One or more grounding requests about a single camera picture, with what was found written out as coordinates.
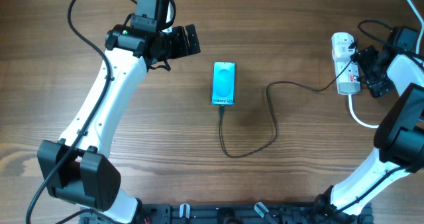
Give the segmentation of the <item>blue screen Galaxy smartphone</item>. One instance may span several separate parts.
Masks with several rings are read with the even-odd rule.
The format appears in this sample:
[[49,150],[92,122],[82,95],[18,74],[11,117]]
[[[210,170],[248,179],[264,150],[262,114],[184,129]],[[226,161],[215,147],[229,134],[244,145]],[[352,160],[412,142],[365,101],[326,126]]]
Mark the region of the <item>blue screen Galaxy smartphone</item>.
[[213,65],[213,87],[211,103],[213,105],[233,105],[235,101],[234,62],[215,62]]

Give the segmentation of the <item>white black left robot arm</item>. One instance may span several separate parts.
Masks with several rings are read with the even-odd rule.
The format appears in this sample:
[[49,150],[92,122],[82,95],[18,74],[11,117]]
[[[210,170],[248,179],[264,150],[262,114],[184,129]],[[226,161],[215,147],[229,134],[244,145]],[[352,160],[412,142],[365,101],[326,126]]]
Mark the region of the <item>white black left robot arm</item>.
[[114,26],[99,51],[101,69],[70,126],[56,142],[41,143],[41,192],[81,206],[110,223],[148,223],[142,202],[121,189],[109,155],[116,128],[146,74],[200,53],[193,25],[177,27],[174,0],[135,0],[136,11]]

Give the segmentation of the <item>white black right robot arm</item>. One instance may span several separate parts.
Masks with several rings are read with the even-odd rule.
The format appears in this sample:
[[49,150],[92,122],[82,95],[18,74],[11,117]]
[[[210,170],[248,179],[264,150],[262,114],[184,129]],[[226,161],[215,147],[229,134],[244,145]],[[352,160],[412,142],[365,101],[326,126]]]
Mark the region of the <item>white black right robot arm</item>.
[[367,159],[347,179],[317,196],[312,212],[326,221],[352,223],[384,188],[423,168],[423,129],[417,126],[423,119],[423,57],[412,51],[415,40],[404,28],[393,28],[384,43],[393,50],[386,73],[399,99],[378,125]]

